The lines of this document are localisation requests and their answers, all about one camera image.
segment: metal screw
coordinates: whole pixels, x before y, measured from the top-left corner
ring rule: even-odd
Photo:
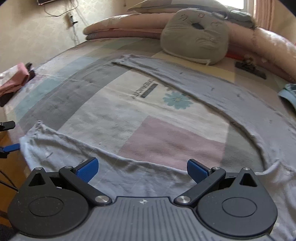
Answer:
[[[105,195],[101,195],[101,196],[97,196],[94,200],[99,203],[106,203],[106,202],[109,202],[110,198]]]
[[[176,202],[178,203],[182,203],[182,204],[187,204],[191,201],[190,197],[187,196],[179,196],[176,198]]]

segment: bed sheet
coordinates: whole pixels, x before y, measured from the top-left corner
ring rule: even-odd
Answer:
[[[87,144],[139,161],[186,170],[187,160],[194,158],[230,172],[245,166],[265,169],[257,148],[219,113],[149,75],[110,63],[123,54],[152,56],[221,77],[290,117],[277,96],[287,82],[264,69],[267,80],[236,69],[230,58],[204,66],[167,55],[157,39],[98,39],[38,67],[36,77],[9,101],[6,117],[17,123],[9,132],[12,141],[42,120]]]

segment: blue flower print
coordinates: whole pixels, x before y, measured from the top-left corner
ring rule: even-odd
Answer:
[[[168,104],[168,106],[174,106],[178,109],[186,109],[193,104],[189,101],[189,98],[179,92],[172,92],[171,94],[165,94],[167,97],[163,97],[163,101]]]

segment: window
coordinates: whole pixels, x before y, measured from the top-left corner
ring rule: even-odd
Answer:
[[[254,13],[254,0],[217,0],[230,9],[237,9],[250,14]]]

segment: pink curtain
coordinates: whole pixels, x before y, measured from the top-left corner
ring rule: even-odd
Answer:
[[[254,17],[258,26],[266,30],[270,30],[274,18],[274,2],[275,0],[255,0]]]

